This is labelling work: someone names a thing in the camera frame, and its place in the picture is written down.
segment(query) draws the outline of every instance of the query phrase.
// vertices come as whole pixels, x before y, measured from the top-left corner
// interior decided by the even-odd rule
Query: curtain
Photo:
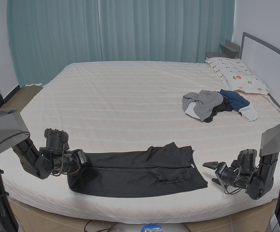
[[[98,0],[8,0],[7,26],[20,87],[102,60]]]
[[[204,62],[231,40],[234,0],[99,0],[104,61]]]

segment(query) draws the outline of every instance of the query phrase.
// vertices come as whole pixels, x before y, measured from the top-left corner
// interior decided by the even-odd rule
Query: black baseboard
[[[20,85],[16,86],[5,98],[5,104],[20,90]]]

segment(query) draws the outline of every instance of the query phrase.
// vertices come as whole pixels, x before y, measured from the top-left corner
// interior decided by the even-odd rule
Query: patterned pillow
[[[251,73],[240,59],[215,57],[209,58],[205,62],[215,70],[228,90],[263,95],[269,93],[264,82]]]

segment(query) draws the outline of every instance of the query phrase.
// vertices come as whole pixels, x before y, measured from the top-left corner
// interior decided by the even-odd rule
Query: fitted sheet
[[[66,176],[40,180],[26,173],[12,149],[0,154],[5,188],[12,198],[48,212],[135,224],[203,221],[268,203],[278,196],[280,160],[272,190],[259,200],[244,191],[225,195],[211,181],[214,171],[202,167],[207,161],[230,165],[240,150],[259,150],[262,132],[280,123],[269,97],[252,94],[243,96],[258,112],[254,122],[235,111],[218,113],[211,123],[184,114],[184,94],[221,88],[224,84],[208,64],[74,63],[21,112],[37,148],[45,146],[44,130],[50,127],[68,132],[71,149],[89,153],[141,151],[171,142],[191,145],[208,188],[148,198],[84,195],[68,188]]]

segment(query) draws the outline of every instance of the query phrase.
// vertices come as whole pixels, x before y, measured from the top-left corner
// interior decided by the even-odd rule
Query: black garment
[[[204,120],[204,122],[209,123],[213,121],[213,117],[218,113],[218,112],[223,112],[223,111],[227,111],[227,112],[231,112],[232,111],[232,107],[230,105],[230,101],[227,97],[223,96],[224,100],[221,104],[219,104],[218,106],[215,106],[212,110],[212,113],[210,115],[210,117],[206,118]]]
[[[72,191],[103,197],[141,198],[207,187],[192,158],[191,146],[175,143],[147,151],[85,153],[88,166],[68,175]]]

